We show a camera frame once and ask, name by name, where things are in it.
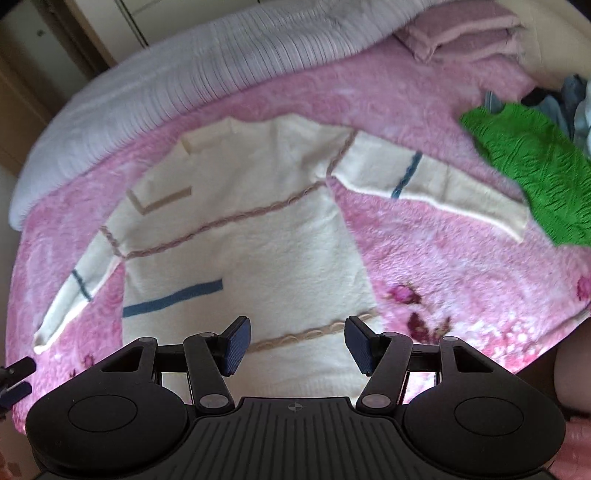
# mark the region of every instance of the pink blanket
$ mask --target pink blanket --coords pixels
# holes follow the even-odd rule
[[[260,121],[289,112],[365,130],[446,161],[513,197],[519,188],[490,168],[457,123],[486,90],[516,100],[532,81],[502,57],[449,66],[417,63],[389,39],[349,60],[292,74],[177,118],[136,140],[29,215],[12,278],[8,362],[33,355],[33,333],[101,223],[148,168],[188,130],[234,116]],[[511,371],[567,336],[588,316],[591,249],[555,248],[531,221],[518,244],[475,220],[417,202],[391,201],[331,185],[368,269],[390,330],[417,342],[450,332]],[[31,404],[121,346],[120,267],[57,343],[36,356]],[[410,394],[426,387],[417,380]]]

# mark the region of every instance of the cream knit sweater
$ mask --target cream knit sweater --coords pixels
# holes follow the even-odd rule
[[[35,351],[125,262],[124,343],[182,343],[247,315],[252,346],[228,380],[234,396],[357,396],[366,378],[345,348],[343,320],[365,315],[379,330],[380,319],[327,176],[491,223],[518,241],[528,220],[524,205],[461,171],[364,132],[297,115],[228,118],[182,135],[128,191],[49,307]],[[187,397],[180,377],[167,382]]]

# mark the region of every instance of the green garment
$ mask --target green garment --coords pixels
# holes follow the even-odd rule
[[[591,247],[591,164],[556,125],[518,103],[496,115],[476,108],[460,122],[488,162],[521,185],[555,245]]]

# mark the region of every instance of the sweater sleeve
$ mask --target sweater sleeve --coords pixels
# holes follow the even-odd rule
[[[105,234],[98,232],[59,289],[36,331],[35,353],[46,351],[56,341],[66,325],[92,301],[120,261]]]
[[[354,192],[430,205],[489,223],[522,242],[527,205],[419,151],[360,132],[332,170]]]

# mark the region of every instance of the circular logo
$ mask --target circular logo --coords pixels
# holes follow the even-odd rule
[[[302,408],[304,408],[304,406],[301,403],[295,402],[295,403],[291,403],[287,406],[287,408],[289,408],[291,411],[294,412],[298,412],[300,411]]]

